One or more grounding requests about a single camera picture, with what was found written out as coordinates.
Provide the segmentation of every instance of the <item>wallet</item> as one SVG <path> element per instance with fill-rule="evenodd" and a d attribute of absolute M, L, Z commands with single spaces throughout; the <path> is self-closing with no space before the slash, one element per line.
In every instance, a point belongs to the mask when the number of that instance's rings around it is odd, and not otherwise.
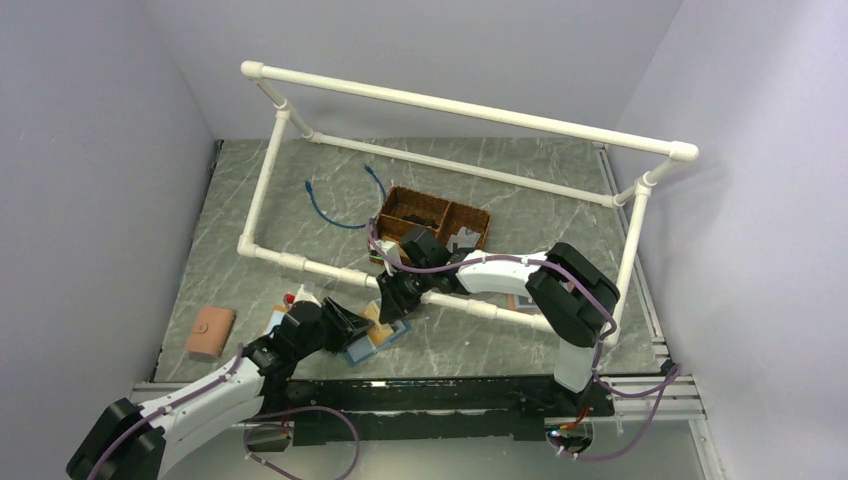
<path fill-rule="evenodd" d="M 186 351 L 220 357 L 235 319 L 235 310 L 229 308 L 201 308 L 186 341 Z"/>

